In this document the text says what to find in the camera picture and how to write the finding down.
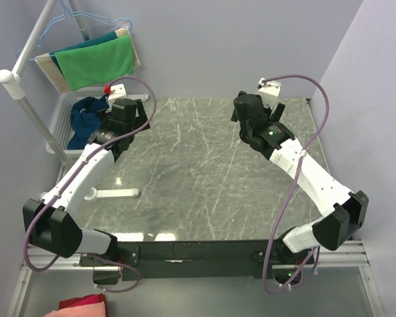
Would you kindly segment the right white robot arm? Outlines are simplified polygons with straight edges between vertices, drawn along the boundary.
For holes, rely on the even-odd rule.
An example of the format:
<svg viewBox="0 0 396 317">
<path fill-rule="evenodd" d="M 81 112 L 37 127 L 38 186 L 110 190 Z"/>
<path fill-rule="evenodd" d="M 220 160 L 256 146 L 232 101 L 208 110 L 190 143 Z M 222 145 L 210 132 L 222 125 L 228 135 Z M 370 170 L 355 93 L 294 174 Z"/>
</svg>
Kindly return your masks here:
<svg viewBox="0 0 396 317">
<path fill-rule="evenodd" d="M 275 240 L 290 253 L 322 246 L 335 251 L 364 224 L 368 196 L 340 184 L 309 154 L 280 122 L 284 104 L 272 110 L 258 94 L 239 92 L 231 120 L 240 124 L 240 139 L 285 171 L 315 203 L 321 217 L 294 227 Z"/>
</svg>

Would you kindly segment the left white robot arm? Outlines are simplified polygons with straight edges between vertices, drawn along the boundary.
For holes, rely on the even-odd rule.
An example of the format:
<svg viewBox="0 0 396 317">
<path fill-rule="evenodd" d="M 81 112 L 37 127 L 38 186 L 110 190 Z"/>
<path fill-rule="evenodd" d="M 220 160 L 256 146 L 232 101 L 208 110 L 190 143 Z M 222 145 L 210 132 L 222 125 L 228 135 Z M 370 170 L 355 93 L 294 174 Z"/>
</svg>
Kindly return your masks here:
<svg viewBox="0 0 396 317">
<path fill-rule="evenodd" d="M 26 242 L 62 258 L 87 253 L 116 260 L 117 238 L 82 229 L 74 217 L 100 177 L 128 150 L 135 134 L 149 127 L 141 100 L 117 99 L 61 181 L 40 200 L 29 199 L 24 204 Z"/>
</svg>

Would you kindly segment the blue t shirt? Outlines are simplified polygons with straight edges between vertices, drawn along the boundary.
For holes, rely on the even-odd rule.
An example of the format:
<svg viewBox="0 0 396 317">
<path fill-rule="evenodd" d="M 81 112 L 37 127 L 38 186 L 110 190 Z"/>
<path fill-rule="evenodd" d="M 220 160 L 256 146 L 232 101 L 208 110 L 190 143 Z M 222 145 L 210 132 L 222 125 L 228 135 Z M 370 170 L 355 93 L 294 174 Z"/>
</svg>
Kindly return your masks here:
<svg viewBox="0 0 396 317">
<path fill-rule="evenodd" d="M 71 110 L 71 128 L 74 132 L 67 144 L 68 150 L 82 150 L 90 136 L 100 127 L 101 119 L 98 113 L 107 110 L 106 97 L 88 96 L 76 102 Z"/>
</svg>

